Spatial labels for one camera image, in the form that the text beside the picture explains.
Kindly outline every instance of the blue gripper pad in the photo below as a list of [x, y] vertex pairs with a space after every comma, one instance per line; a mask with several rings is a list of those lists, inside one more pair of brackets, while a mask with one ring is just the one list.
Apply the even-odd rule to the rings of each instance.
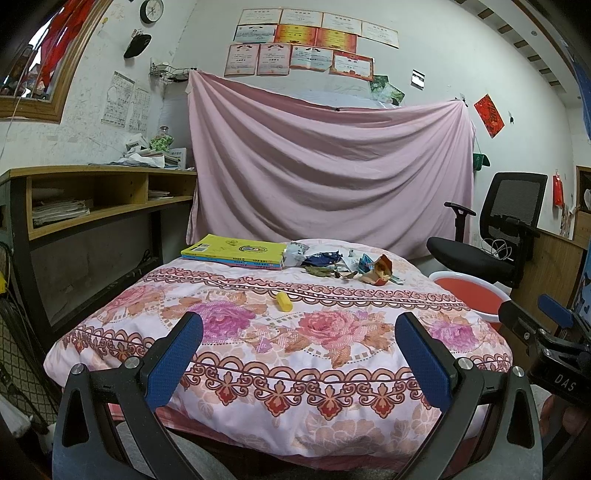
[[170, 401], [202, 340], [201, 317], [186, 312], [166, 337], [154, 342], [144, 356], [141, 370], [145, 399], [151, 411]]
[[562, 328], [571, 328], [573, 326], [572, 312], [565, 309], [549, 295], [544, 293], [538, 297], [538, 308]]
[[412, 313], [398, 316], [394, 335], [425, 398], [445, 412], [452, 404], [452, 391], [457, 383], [453, 355], [427, 333]]

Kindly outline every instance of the certificate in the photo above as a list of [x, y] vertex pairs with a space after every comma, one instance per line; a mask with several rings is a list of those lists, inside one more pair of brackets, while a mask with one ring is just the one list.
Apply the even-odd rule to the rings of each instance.
[[374, 60], [369, 57], [335, 50], [330, 72], [362, 80], [373, 80]]
[[257, 75], [288, 75], [290, 72], [291, 45], [268, 43], [261, 45]]
[[259, 48], [259, 44], [230, 45], [224, 76], [254, 75]]
[[322, 28], [361, 35], [361, 20], [325, 13], [322, 18]]
[[256, 25], [260, 23], [279, 23], [281, 8], [245, 8], [238, 25]]
[[290, 66], [297, 69], [323, 72], [332, 65], [332, 57], [332, 50], [294, 45], [291, 51]]
[[363, 22], [362, 37], [398, 48], [398, 32], [374, 23]]
[[234, 41], [240, 43], [269, 43], [275, 38], [277, 25], [238, 25]]
[[322, 12], [312, 10], [293, 10], [284, 8], [281, 14], [281, 21], [286, 25], [307, 25], [308, 27], [322, 26]]
[[316, 35], [316, 47], [335, 48], [351, 53], [357, 52], [357, 35], [319, 28]]
[[305, 25], [277, 25], [275, 43], [314, 46], [317, 30], [316, 27], [306, 27]]

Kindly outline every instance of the mesh chair back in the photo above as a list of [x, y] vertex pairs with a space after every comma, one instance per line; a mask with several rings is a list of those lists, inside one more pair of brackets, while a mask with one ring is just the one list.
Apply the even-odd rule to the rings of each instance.
[[495, 174], [480, 214], [480, 236], [489, 244], [492, 243], [489, 239], [505, 240], [512, 246], [514, 260], [519, 238], [491, 225], [492, 219], [496, 215], [508, 215], [537, 227], [547, 181], [548, 176], [539, 173]]

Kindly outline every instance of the screw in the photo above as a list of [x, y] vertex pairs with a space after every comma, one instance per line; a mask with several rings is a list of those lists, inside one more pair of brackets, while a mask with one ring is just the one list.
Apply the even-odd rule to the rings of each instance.
[[457, 361], [457, 364], [460, 365], [460, 367], [464, 370], [470, 370], [474, 366], [472, 360], [470, 360], [469, 358], [460, 358]]
[[84, 371], [85, 368], [86, 368], [85, 364], [76, 364], [72, 367], [72, 370], [70, 370], [70, 373], [72, 373], [73, 375], [79, 375]]
[[518, 367], [517, 365], [513, 367], [512, 371], [518, 377], [523, 377], [525, 375], [523, 369], [521, 367]]
[[139, 357], [137, 356], [130, 356], [125, 361], [125, 368], [135, 368], [139, 365]]

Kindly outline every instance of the yellow cylinder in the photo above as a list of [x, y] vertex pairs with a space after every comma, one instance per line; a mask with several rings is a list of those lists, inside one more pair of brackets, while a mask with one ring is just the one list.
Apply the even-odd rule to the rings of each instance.
[[293, 303], [284, 291], [277, 294], [277, 304], [282, 312], [291, 312], [294, 308]]

